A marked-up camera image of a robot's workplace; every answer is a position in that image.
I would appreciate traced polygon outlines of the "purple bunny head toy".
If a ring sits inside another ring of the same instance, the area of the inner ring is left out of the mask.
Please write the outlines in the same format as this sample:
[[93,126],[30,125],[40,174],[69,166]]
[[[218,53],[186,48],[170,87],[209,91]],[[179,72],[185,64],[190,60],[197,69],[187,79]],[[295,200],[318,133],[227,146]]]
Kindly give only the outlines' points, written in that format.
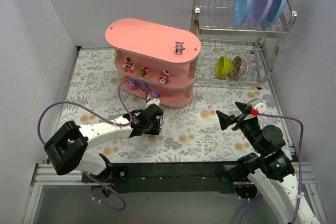
[[149,85],[144,81],[141,81],[141,93],[143,95],[147,95],[149,93]]

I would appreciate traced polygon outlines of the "pink purple cupcake toy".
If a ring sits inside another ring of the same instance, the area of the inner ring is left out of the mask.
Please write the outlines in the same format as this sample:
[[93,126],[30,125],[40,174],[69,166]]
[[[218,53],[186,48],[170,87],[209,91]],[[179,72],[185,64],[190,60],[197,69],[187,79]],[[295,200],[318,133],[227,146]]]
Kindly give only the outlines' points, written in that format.
[[135,80],[135,79],[130,79],[128,81],[128,87],[129,89],[131,90],[135,90],[139,87],[139,81],[138,80]]

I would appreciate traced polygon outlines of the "pink figure toy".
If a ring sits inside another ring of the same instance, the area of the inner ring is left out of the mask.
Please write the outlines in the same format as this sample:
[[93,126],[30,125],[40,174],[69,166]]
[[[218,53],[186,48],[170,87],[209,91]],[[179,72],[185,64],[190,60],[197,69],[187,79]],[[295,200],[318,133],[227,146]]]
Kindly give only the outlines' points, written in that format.
[[161,71],[160,77],[159,77],[160,84],[168,84],[168,83],[170,83],[169,77],[170,77],[170,73],[169,73],[168,70]]
[[183,50],[184,50],[184,42],[179,42],[179,41],[176,41],[175,42],[175,53],[180,55]]

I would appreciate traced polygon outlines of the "pink flowerpot toy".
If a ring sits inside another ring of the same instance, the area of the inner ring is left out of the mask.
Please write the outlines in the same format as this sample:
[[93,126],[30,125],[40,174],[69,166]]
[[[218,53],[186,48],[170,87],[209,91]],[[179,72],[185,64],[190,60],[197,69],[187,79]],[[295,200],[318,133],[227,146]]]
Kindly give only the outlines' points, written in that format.
[[151,76],[151,69],[147,66],[141,68],[138,72],[138,76],[142,80],[147,80]]

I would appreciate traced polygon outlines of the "strawberry cake toy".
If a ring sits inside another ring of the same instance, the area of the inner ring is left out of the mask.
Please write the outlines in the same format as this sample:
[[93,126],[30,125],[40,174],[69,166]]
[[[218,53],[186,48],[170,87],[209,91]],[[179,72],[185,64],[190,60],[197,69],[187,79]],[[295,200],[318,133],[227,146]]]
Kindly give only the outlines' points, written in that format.
[[123,70],[124,72],[133,73],[136,68],[136,64],[132,61],[130,57],[126,57],[124,64],[123,64]]

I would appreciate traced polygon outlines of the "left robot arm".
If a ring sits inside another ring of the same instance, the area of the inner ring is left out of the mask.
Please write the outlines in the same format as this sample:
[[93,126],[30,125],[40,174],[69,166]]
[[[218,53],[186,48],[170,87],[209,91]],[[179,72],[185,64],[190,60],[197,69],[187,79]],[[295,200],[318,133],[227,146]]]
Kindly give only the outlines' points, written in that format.
[[105,155],[89,150],[113,140],[143,134],[158,135],[162,116],[160,100],[152,99],[144,110],[134,110],[112,121],[90,125],[68,121],[46,142],[44,150],[57,175],[79,170],[107,177],[111,174],[111,163]]

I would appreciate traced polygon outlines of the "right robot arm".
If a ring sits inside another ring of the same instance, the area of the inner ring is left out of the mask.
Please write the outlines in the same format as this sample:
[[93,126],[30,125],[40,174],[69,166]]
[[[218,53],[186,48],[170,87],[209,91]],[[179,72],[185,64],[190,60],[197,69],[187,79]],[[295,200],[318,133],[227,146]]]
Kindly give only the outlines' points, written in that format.
[[231,168],[222,168],[222,178],[247,178],[272,208],[279,223],[319,223],[302,192],[302,164],[295,171],[283,152],[285,140],[275,125],[260,127],[259,116],[266,116],[261,99],[235,103],[240,115],[216,111],[221,130],[241,130],[254,152],[242,156]]

